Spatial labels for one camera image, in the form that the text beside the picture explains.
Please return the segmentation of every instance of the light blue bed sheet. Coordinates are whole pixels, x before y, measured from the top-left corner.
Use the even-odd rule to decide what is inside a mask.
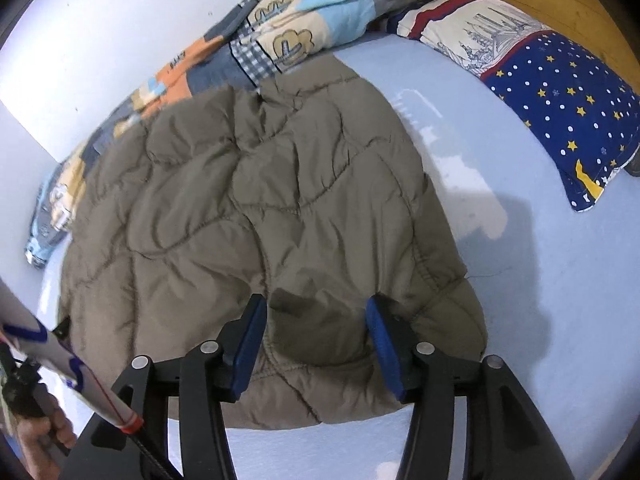
[[[640,179],[621,172],[593,209],[575,213],[530,131],[449,59],[395,36],[337,56],[405,122],[484,307],[488,352],[504,357],[586,480],[640,413]],[[59,270],[50,275],[59,279]],[[47,286],[52,301],[56,285]],[[74,412],[67,397],[79,430],[89,413]],[[410,417],[405,408],[363,422],[227,434],[239,480],[393,480]],[[177,428],[171,421],[179,464]],[[458,414],[455,435],[451,479],[463,468]]]

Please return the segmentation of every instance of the bed sheet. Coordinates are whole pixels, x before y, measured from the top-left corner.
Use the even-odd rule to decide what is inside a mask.
[[[578,480],[640,412],[640,180],[621,173],[592,210],[566,202],[553,162],[519,118],[430,48],[369,37],[337,56],[391,102],[422,156],[484,307],[488,352],[514,370]],[[54,323],[64,247],[46,269],[41,312]],[[55,378],[76,429],[90,413]],[[452,473],[463,466],[456,404]],[[290,431],[227,430],[239,479],[395,478],[411,408],[363,422]],[[179,465],[178,424],[170,422]]]

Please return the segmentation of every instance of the wood panel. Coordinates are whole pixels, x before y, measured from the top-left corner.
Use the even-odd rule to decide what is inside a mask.
[[[640,64],[598,0],[505,0],[577,41],[640,92]]]

